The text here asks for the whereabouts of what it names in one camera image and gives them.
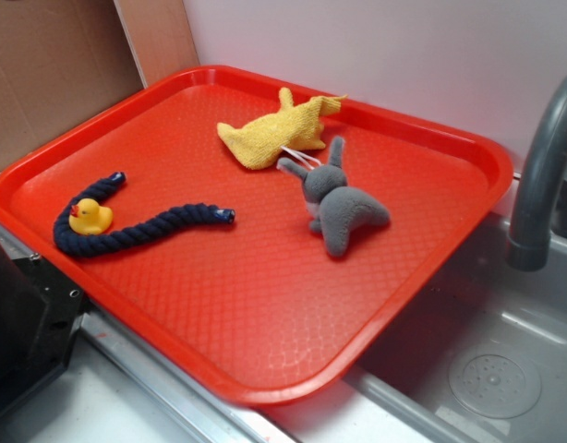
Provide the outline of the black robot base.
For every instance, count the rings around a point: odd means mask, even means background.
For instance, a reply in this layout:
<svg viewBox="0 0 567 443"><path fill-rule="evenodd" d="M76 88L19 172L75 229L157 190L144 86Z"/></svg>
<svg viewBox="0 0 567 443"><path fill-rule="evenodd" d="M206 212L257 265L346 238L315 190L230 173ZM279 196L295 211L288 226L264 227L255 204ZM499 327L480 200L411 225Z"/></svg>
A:
<svg viewBox="0 0 567 443"><path fill-rule="evenodd" d="M0 419L66 371L85 304L50 261L0 244Z"/></svg>

